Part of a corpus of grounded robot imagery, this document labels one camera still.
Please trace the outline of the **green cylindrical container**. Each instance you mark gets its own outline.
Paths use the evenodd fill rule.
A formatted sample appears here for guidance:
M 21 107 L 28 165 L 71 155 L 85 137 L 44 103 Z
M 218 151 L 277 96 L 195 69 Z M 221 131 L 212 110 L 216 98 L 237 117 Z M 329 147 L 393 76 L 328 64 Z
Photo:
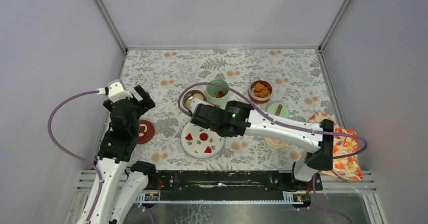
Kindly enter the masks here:
M 222 98 L 216 98 L 216 95 L 219 91 L 222 91 L 225 96 Z M 214 79 L 210 81 L 209 85 L 207 85 L 205 96 L 208 103 L 224 109 L 231 94 L 231 91 L 229 91 L 229 84 L 225 80 Z

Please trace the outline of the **rice ball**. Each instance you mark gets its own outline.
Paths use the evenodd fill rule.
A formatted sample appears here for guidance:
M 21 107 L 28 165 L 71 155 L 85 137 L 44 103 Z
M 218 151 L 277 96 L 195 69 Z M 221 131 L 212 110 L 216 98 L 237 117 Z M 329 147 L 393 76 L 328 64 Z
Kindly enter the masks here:
M 193 99 L 200 99 L 200 100 L 205 101 L 205 97 L 204 97 L 204 95 L 203 95 L 203 94 L 201 94 L 201 93 L 195 93 L 195 94 L 193 94 L 193 95 L 192 95 L 192 98 L 193 98 Z
M 190 97 L 190 98 L 188 98 L 188 99 L 186 99 L 186 100 L 185 100 L 185 102 L 184 102 L 184 106 L 185 106 L 187 109 L 190 109 L 192 99 L 193 99 L 193 98 L 192 98 L 192 97 Z

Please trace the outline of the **white plate with food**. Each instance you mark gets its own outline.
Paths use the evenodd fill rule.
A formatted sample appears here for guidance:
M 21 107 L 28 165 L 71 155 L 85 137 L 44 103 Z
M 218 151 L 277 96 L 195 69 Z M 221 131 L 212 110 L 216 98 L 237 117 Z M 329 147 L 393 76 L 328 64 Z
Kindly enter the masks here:
M 188 122 L 180 137 L 183 150 L 198 159 L 207 159 L 217 155 L 224 147 L 226 139 L 216 132 Z

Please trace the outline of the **fried chicken piece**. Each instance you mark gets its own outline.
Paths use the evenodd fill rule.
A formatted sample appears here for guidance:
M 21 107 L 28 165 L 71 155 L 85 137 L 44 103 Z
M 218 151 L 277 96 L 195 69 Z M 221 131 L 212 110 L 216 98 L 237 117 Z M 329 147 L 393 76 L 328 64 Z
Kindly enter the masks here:
M 253 91 L 254 93 L 259 93 L 266 90 L 265 85 L 261 84 L 261 83 L 256 83 L 253 87 Z
M 254 93 L 254 95 L 258 98 L 264 99 L 264 98 L 269 98 L 271 92 L 270 90 L 267 88 L 266 90 L 259 92 L 259 93 Z

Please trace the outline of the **green lid with handle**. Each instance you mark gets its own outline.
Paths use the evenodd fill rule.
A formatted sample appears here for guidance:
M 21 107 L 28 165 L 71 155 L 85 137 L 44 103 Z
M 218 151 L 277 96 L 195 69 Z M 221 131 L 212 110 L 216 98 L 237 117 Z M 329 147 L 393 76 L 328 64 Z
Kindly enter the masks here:
M 284 103 L 272 103 L 267 107 L 266 111 L 269 114 L 273 114 L 275 116 L 279 116 L 286 119 L 290 115 L 289 110 Z

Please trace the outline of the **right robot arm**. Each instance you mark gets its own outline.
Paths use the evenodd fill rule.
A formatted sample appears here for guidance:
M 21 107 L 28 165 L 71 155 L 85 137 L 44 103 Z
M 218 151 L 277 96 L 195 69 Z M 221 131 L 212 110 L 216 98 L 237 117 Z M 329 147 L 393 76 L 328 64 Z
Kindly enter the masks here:
M 225 108 L 200 99 L 191 101 L 191 123 L 219 136 L 257 136 L 275 139 L 305 150 L 305 157 L 293 164 L 290 185 L 297 190 L 309 184 L 318 171 L 333 169 L 334 123 L 299 122 L 269 114 L 240 101 L 229 101 Z

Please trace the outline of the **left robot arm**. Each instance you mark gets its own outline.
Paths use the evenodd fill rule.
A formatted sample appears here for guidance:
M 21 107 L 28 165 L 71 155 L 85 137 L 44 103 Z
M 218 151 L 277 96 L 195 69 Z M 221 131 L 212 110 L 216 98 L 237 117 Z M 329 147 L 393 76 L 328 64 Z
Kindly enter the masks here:
M 110 112 L 110 123 L 97 155 L 97 176 L 78 223 L 123 223 L 139 193 L 156 184 L 155 165 L 138 162 L 131 167 L 121 190 L 117 190 L 137 144 L 140 117 L 155 107 L 140 85 L 134 90 L 139 98 L 120 82 L 106 88 L 108 99 L 103 105 Z

